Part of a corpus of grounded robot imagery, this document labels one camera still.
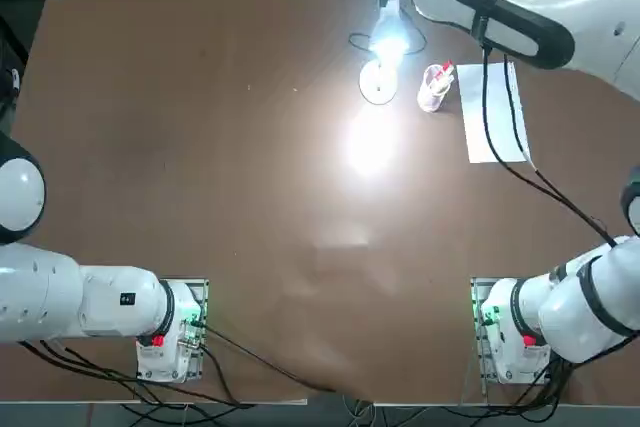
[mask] lamp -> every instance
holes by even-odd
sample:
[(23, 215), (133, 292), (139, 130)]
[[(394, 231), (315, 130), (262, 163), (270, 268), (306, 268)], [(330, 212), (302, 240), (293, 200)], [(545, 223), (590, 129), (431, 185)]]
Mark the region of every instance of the lamp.
[(360, 71), (360, 92), (369, 103), (382, 105), (398, 90), (397, 69), (409, 48), (407, 32), (400, 18), (400, 0), (388, 0), (371, 32), (369, 50), (376, 59)]

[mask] bright light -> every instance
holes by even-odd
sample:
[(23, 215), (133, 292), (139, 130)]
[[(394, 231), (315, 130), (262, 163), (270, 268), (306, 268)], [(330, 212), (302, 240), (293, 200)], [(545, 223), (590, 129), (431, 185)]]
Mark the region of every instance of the bright light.
[(371, 32), (369, 48), (380, 63), (396, 69), (409, 49), (409, 40), (400, 18), (400, 0), (388, 0), (380, 9), (380, 17)]
[(380, 173), (396, 150), (397, 126), (389, 106), (365, 105), (350, 126), (349, 165), (363, 176)]
[(386, 37), (371, 46), (380, 64), (390, 69), (397, 68), (407, 52), (409, 44), (401, 36)]

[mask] white paper sheet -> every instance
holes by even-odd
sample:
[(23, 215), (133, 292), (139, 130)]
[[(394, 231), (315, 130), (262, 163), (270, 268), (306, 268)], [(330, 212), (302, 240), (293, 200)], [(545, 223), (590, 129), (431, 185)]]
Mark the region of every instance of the white paper sheet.
[[(469, 162), (472, 164), (481, 162), (497, 162), (489, 149), (482, 122), (482, 65), (458, 65), (458, 83), (460, 84), (460, 97), (462, 99), (462, 115), (464, 118), (464, 130), (467, 137), (467, 149)], [(487, 119), (491, 142), (498, 155), (505, 162), (526, 161), (516, 143), (509, 109), (509, 97), (504, 80), (504, 67), (502, 63), (489, 64), (489, 80), (487, 84)], [(520, 142), (527, 152), (527, 132), (522, 115), (522, 104), (518, 94), (518, 82), (516, 69), (513, 63), (509, 63), (509, 80), (513, 104), (516, 111), (516, 128)]]

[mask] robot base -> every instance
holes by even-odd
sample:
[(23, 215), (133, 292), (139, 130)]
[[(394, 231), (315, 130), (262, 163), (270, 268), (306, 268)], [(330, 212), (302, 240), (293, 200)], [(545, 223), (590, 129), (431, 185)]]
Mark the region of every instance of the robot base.
[[(493, 292), (489, 299), (491, 289), (498, 280), (500, 279), (471, 279), (473, 318), (483, 391), (486, 391), (487, 382), (531, 384), (549, 364), (551, 355), (548, 345), (525, 345), (511, 316), (511, 290), (505, 290), (504, 295), (496, 295), (501, 292)], [(487, 323), (488, 318), (492, 319), (489, 321), (491, 325), (482, 325)], [(547, 376), (542, 376), (537, 383), (544, 384), (547, 380)]]
[(191, 320), (206, 321), (209, 281), (205, 279), (164, 279), (175, 298), (174, 317), (162, 345), (136, 342), (138, 377), (155, 382), (186, 382), (202, 377), (205, 343), (203, 329)]

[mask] black label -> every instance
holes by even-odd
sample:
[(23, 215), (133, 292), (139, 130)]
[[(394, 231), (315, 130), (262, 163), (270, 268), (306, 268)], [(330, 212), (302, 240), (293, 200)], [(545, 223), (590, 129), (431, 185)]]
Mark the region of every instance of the black label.
[(135, 305), (136, 294), (135, 292), (122, 292), (120, 294), (120, 305)]

